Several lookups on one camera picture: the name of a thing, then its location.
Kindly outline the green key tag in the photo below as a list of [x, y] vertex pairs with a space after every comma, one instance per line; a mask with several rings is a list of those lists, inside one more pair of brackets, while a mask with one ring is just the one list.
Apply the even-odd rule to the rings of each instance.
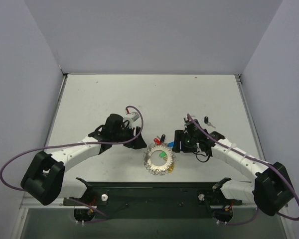
[[159, 154], [159, 156], [160, 156], [160, 158], [163, 158], [163, 157], [166, 156], [166, 153], [165, 153], [165, 152], [161, 152], [161, 153]]

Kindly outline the red key tag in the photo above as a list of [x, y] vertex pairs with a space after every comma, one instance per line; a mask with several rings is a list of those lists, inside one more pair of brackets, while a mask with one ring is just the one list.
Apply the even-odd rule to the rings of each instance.
[[160, 142], [160, 140], [158, 138], [155, 138], [153, 141], [155, 142], [155, 144], [161, 145], [161, 142]]

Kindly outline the black key tag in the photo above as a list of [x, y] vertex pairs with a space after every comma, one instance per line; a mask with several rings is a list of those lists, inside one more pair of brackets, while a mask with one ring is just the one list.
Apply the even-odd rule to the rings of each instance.
[[160, 142], [163, 143], [165, 141], [165, 134], [161, 135]]

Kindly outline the yellow key tag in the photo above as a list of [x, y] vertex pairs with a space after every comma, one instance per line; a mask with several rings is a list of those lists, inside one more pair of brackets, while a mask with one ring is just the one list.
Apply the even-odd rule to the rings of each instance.
[[168, 173], [171, 173], [174, 170], [175, 165], [172, 164], [169, 168], [168, 168]]

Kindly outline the metal disc keyring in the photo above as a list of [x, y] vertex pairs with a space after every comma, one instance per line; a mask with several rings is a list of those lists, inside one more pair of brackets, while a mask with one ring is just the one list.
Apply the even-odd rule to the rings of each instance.
[[[165, 152], [166, 156], [160, 158], [159, 154]], [[152, 175], [168, 174], [168, 168], [175, 165], [175, 155], [166, 144], [151, 144], [143, 154], [144, 167]]]

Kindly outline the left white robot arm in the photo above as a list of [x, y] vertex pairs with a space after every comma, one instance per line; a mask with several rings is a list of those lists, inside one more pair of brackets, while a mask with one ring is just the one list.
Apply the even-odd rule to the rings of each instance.
[[22, 189], [44, 206], [57, 198], [67, 197], [75, 198], [81, 205], [90, 203], [95, 194], [93, 186], [82, 178], [65, 181], [65, 173], [79, 163], [104, 153], [113, 145], [122, 144], [131, 149], [146, 148], [141, 134], [143, 127], [133, 126], [137, 120], [143, 120], [138, 112], [130, 112], [124, 117], [110, 114], [105, 124], [80, 142], [52, 153], [38, 152], [20, 183]]

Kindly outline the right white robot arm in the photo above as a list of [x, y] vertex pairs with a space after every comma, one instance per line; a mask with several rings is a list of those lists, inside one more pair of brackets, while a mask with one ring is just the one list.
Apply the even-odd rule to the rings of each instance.
[[215, 157], [244, 175], [248, 182], [224, 178], [213, 191], [226, 200], [254, 203], [266, 215], [277, 214], [291, 199], [292, 183], [284, 165], [270, 164], [249, 156], [222, 134], [199, 128], [197, 119], [185, 120], [184, 129], [174, 132], [173, 152], [200, 153]]

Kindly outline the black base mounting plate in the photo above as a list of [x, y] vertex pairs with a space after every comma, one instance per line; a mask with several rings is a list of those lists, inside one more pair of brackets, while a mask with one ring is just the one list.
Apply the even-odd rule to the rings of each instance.
[[64, 199], [65, 206], [93, 203], [110, 219], [204, 219], [212, 208], [240, 206], [213, 191], [213, 182], [91, 182], [92, 193]]

